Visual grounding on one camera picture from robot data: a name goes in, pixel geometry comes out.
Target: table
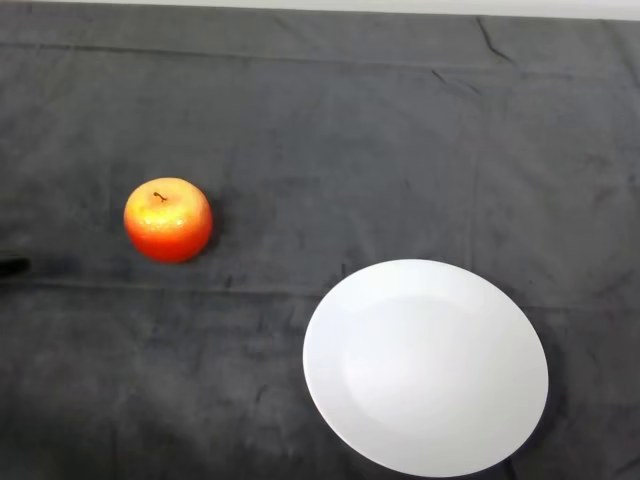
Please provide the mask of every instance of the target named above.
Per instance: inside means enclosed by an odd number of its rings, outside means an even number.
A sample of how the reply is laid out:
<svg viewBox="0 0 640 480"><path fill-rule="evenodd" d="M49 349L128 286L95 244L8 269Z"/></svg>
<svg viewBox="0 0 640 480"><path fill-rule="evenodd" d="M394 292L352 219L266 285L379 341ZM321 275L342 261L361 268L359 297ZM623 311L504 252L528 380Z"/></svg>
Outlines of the table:
<svg viewBox="0 0 640 480"><path fill-rule="evenodd" d="M640 475L640 25L0 5L0 477L401 479L307 393L340 279L494 282L550 369L502 480ZM219 237L154 264L128 194L179 176Z"/></svg>

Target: plate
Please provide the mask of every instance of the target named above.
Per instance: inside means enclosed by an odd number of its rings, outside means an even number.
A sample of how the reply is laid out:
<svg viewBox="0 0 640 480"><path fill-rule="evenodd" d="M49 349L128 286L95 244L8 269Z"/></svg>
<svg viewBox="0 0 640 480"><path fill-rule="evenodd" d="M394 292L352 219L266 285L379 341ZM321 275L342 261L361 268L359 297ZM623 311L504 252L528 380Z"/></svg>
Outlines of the plate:
<svg viewBox="0 0 640 480"><path fill-rule="evenodd" d="M336 285L311 318L303 365L342 440L429 477L477 472L515 452L549 385L517 305L483 278L427 260L380 263Z"/></svg>

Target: apple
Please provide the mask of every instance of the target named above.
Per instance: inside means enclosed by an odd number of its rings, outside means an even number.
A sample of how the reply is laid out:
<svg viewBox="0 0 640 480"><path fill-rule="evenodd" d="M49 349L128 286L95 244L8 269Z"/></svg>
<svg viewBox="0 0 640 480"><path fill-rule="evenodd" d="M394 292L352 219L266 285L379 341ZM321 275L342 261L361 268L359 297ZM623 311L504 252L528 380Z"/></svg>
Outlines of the apple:
<svg viewBox="0 0 640 480"><path fill-rule="evenodd" d="M178 263L205 247L213 230L213 214L207 197L191 183L157 178L129 196L124 225L140 252L159 262Z"/></svg>

